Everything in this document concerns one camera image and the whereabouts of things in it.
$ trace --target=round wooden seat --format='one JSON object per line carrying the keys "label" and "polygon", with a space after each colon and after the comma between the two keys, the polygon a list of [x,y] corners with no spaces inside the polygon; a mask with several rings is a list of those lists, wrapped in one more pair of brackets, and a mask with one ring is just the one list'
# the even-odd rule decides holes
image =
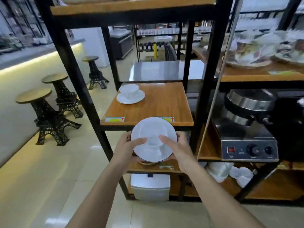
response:
{"label": "round wooden seat", "polygon": [[31,89],[26,92],[23,92],[22,94],[19,94],[16,97],[15,101],[19,104],[26,104],[35,101],[39,98],[45,98],[49,96],[51,93],[52,90],[50,88]]}
{"label": "round wooden seat", "polygon": [[67,79],[69,76],[66,74],[66,73],[55,73],[55,74],[51,74],[51,75],[48,75],[46,77],[44,77],[43,79],[41,79],[41,81],[43,83],[53,83],[55,81],[62,81],[62,80],[65,80]]}
{"label": "round wooden seat", "polygon": [[98,56],[85,56],[82,58],[83,62],[91,62],[97,60],[99,57]]}

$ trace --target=yellow cylinder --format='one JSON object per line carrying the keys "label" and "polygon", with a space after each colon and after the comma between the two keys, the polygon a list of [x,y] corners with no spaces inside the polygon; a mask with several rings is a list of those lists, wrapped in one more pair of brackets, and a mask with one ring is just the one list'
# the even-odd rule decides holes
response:
{"label": "yellow cylinder", "polygon": [[153,45],[153,50],[154,50],[154,58],[157,58],[157,45]]}

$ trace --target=bin lid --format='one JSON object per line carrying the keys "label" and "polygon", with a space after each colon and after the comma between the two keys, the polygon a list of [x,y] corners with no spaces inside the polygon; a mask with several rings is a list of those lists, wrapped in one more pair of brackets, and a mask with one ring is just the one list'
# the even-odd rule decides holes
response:
{"label": "bin lid", "polygon": [[169,174],[131,174],[132,187],[163,189],[170,188],[170,185]]}

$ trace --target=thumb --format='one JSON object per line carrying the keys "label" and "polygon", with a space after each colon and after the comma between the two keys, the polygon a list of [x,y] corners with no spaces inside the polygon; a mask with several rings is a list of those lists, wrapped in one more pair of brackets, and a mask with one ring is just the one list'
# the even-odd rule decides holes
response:
{"label": "thumb", "polygon": [[166,144],[167,146],[169,146],[171,149],[173,149],[176,146],[176,142],[172,141],[170,138],[168,138],[167,136],[164,135],[159,135],[158,136],[159,139],[161,140],[161,142],[163,144]]}
{"label": "thumb", "polygon": [[138,146],[138,145],[142,145],[145,144],[148,138],[137,138],[133,141],[130,141],[132,149],[134,149],[134,147]]}

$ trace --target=white box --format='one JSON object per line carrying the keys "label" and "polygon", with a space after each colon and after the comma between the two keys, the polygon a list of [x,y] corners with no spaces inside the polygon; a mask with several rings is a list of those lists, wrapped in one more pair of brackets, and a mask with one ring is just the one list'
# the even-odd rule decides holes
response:
{"label": "white box", "polygon": [[169,174],[131,174],[131,188],[137,200],[165,202],[171,187]]}

